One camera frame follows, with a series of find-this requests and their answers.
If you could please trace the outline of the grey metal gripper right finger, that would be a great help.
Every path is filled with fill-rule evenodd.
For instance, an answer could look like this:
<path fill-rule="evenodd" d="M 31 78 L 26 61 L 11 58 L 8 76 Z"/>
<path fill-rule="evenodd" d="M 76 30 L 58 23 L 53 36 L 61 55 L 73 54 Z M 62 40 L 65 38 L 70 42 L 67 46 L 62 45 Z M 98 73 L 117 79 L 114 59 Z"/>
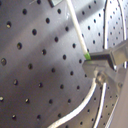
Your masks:
<path fill-rule="evenodd" d="M 128 61 L 128 40 L 102 52 L 91 53 L 90 56 L 92 60 L 107 60 L 110 66 L 120 65 Z"/>

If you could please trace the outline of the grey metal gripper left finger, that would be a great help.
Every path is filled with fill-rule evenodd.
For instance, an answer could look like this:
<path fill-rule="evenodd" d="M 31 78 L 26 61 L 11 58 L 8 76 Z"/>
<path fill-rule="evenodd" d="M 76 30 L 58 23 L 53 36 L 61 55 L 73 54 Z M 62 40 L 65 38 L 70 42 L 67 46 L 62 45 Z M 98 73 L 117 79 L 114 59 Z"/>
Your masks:
<path fill-rule="evenodd" d="M 94 78 L 99 73 L 103 73 L 106 76 L 112 76 L 115 74 L 107 61 L 85 61 L 82 67 L 89 78 Z"/>

